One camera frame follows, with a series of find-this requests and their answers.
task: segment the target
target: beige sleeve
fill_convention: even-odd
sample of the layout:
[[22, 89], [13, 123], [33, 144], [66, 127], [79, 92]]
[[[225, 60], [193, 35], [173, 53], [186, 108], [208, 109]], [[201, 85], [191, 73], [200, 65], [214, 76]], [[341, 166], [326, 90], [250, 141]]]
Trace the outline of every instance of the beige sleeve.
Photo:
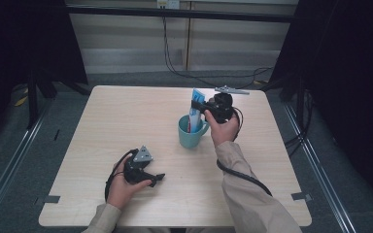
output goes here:
[[[226, 168], [256, 178], [238, 144], [224, 142], [216, 153]], [[301, 232], [284, 206], [258, 185], [223, 173], [222, 190], [236, 232]]]
[[120, 209], [110, 204], [99, 205], [84, 233], [110, 233], [113, 232], [120, 216]]

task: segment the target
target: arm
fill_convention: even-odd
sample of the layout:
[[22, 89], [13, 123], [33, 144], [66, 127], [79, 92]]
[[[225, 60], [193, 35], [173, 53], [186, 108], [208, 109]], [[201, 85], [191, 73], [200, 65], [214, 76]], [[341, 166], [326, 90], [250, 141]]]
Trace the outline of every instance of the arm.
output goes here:
[[[211, 125], [211, 136], [220, 163], [234, 171], [256, 179], [238, 144], [238, 119], [233, 116], [218, 124], [209, 111], [205, 117]], [[230, 174], [223, 174], [223, 195], [229, 207], [236, 232], [301, 232], [284, 206], [260, 186]]]
[[129, 157], [126, 156], [117, 168], [116, 175], [110, 186], [107, 203], [99, 205], [96, 208], [96, 215], [84, 233], [112, 232], [115, 229], [123, 207], [131, 200], [136, 192], [151, 184], [152, 181], [150, 180], [136, 184], [130, 184], [126, 181], [123, 176], [123, 167]]

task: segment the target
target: hand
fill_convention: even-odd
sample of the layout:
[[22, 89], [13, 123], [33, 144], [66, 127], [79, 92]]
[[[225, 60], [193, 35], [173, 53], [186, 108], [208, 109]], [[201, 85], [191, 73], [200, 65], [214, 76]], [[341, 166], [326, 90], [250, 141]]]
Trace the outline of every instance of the hand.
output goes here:
[[117, 168], [117, 175], [114, 177], [111, 183], [108, 194], [107, 203], [117, 207], [120, 210], [122, 210], [126, 203], [131, 200], [136, 192], [144, 189], [146, 186], [152, 183], [151, 180], [142, 181], [136, 184], [130, 184], [126, 181], [123, 175], [123, 167], [129, 157], [130, 155], [127, 155]]
[[235, 140], [239, 127], [238, 118], [235, 114], [232, 115], [232, 118], [227, 123], [223, 124], [218, 124], [209, 110], [206, 110], [204, 115], [211, 126], [211, 137], [214, 142], [214, 147], [217, 147], [223, 142], [233, 142]]

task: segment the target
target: wall outlet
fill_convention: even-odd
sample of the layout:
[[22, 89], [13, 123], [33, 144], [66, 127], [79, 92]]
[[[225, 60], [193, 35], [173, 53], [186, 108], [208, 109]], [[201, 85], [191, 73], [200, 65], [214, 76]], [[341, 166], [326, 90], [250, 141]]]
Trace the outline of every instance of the wall outlet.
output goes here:
[[180, 0], [156, 0], [159, 9], [180, 9]]

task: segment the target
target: wall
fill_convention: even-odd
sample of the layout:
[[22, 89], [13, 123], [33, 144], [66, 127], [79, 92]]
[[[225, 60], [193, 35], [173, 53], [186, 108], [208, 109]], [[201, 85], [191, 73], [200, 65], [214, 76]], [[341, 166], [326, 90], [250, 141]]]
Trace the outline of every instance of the wall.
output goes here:
[[[67, 4], [156, 8], [156, 1], [67, 0]], [[182, 1], [181, 9], [292, 16], [293, 0]], [[168, 70], [159, 17], [70, 15], [86, 72]], [[167, 40], [176, 70], [252, 70], [273, 66], [287, 35], [287, 23], [167, 18]]]

